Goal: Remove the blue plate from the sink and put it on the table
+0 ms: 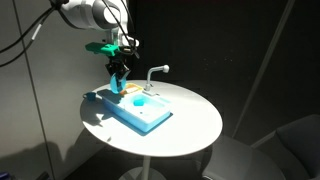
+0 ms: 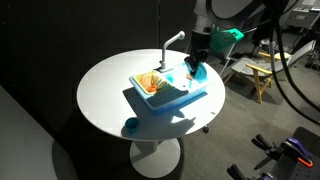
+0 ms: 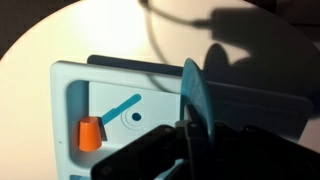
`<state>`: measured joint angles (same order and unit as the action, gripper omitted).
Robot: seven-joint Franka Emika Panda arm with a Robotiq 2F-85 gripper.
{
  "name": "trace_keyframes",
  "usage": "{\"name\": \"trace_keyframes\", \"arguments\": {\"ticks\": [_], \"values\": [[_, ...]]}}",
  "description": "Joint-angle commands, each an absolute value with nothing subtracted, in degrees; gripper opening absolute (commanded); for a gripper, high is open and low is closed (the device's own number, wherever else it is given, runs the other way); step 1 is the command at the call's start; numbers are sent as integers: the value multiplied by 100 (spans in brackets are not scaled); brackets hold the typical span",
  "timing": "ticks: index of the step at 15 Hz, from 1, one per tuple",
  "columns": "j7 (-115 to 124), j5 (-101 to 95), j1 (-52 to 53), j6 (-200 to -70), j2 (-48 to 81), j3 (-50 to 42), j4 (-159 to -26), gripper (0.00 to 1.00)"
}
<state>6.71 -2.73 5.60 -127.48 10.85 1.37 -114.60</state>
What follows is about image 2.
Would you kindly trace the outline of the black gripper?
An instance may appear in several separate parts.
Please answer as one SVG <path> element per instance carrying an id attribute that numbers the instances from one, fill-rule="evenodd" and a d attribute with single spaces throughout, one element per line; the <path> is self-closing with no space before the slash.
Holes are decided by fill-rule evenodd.
<path id="1" fill-rule="evenodd" d="M 192 32 L 190 42 L 190 55 L 193 57 L 186 57 L 184 59 L 191 74 L 195 74 L 197 72 L 198 67 L 200 68 L 206 61 L 206 58 L 209 55 L 210 40 L 211 37 L 209 34 L 200 34 L 197 32 Z"/>

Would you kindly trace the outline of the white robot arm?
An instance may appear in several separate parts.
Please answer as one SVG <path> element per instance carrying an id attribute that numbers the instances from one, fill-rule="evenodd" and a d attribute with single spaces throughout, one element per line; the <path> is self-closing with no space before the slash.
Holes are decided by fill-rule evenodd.
<path id="1" fill-rule="evenodd" d="M 235 28 L 262 7 L 263 0 L 196 0 L 190 56 L 185 59 L 191 74 L 208 57 L 210 34 L 215 28 Z"/>

